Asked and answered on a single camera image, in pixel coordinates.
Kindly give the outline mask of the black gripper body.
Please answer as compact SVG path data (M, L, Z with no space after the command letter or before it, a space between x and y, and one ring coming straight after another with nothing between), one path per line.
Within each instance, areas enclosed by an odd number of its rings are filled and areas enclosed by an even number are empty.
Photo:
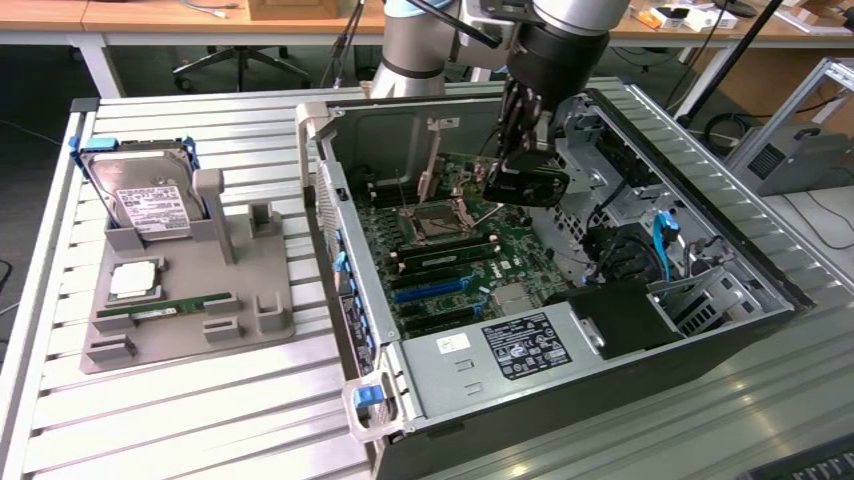
M543 109L555 109L583 90L608 41L607 32L580 35L523 24L508 54L508 79L542 101Z

